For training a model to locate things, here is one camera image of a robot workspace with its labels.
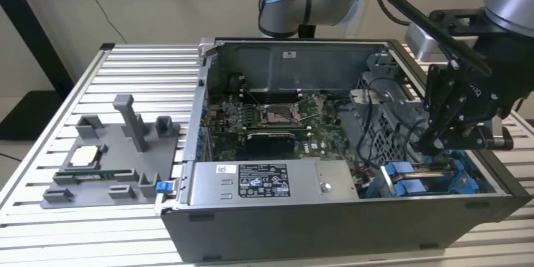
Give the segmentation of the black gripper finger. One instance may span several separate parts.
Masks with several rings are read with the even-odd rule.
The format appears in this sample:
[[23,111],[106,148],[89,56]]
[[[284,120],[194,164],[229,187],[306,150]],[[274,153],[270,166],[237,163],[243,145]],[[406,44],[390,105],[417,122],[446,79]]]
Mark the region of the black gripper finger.
[[484,149],[484,130],[478,126],[482,120],[482,90],[452,75],[445,75],[444,78],[444,145],[449,149]]
[[442,111],[445,97],[449,95],[446,80],[446,66],[444,64],[432,64],[429,66],[424,99],[424,108],[429,112],[429,127],[418,141],[420,150],[425,155],[436,155],[438,153],[436,140],[445,128]]

